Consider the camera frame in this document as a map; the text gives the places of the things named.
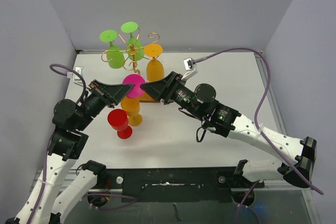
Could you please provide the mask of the green wine glass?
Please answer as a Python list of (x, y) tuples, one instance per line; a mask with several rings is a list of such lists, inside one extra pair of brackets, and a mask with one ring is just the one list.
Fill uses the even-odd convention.
[(118, 33), (115, 30), (105, 30), (99, 37), (102, 42), (109, 43), (109, 48), (101, 55), (101, 60), (107, 62), (112, 69), (122, 68), (125, 61), (121, 49), (113, 44), (117, 37)]
[(144, 57), (143, 45), (139, 40), (140, 29), (136, 22), (126, 22), (121, 26), (123, 33), (130, 34), (127, 42), (127, 53), (132, 61), (139, 61)]

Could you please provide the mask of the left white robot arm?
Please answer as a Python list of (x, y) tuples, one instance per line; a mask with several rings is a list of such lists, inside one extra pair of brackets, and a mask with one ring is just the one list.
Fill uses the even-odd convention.
[(83, 130), (105, 108), (114, 108), (131, 91), (131, 84), (108, 85), (93, 80), (90, 95), (77, 104), (63, 99), (54, 107), (51, 135), (42, 173), (21, 211), (7, 223), (64, 223), (82, 197), (107, 181), (106, 166), (88, 161), (83, 171), (61, 190), (67, 174), (79, 158), (88, 136)]

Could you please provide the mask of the magenta wine glass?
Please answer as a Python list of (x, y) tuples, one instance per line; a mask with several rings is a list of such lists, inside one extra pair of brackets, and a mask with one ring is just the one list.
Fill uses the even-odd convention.
[(145, 83), (145, 79), (141, 75), (129, 74), (123, 79), (122, 83), (133, 85), (131, 91), (127, 94), (128, 98), (132, 98), (132, 99), (138, 98), (144, 93), (140, 85)]

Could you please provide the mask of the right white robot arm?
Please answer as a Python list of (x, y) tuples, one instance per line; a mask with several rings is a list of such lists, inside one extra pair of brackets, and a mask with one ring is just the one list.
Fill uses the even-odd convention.
[(317, 142), (311, 137), (293, 138), (263, 126), (215, 99), (215, 89), (199, 84), (194, 91), (185, 87), (182, 75), (171, 72), (159, 81), (141, 84), (141, 89), (155, 101), (175, 102), (188, 116), (201, 121), (201, 128), (222, 137), (239, 140), (276, 158), (274, 161), (239, 162), (234, 182), (241, 187), (264, 179), (284, 179), (289, 184), (312, 187), (311, 176), (316, 161)]

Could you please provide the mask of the red wine glass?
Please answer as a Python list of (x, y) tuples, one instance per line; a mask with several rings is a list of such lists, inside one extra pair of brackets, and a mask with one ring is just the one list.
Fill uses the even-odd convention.
[(116, 130), (117, 136), (121, 139), (128, 139), (131, 137), (133, 131), (129, 125), (129, 120), (126, 112), (122, 109), (112, 110), (107, 117), (110, 126)]

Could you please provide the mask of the orange wine glass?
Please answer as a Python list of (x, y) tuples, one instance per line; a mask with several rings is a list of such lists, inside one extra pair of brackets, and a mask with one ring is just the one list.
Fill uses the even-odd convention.
[(121, 108), (126, 112), (130, 126), (139, 126), (142, 123), (140, 101), (138, 98), (123, 98)]
[(163, 48), (159, 44), (149, 44), (144, 48), (145, 55), (150, 57), (146, 67), (146, 77), (149, 82), (158, 81), (164, 78), (164, 67), (158, 60), (158, 57), (162, 52)]

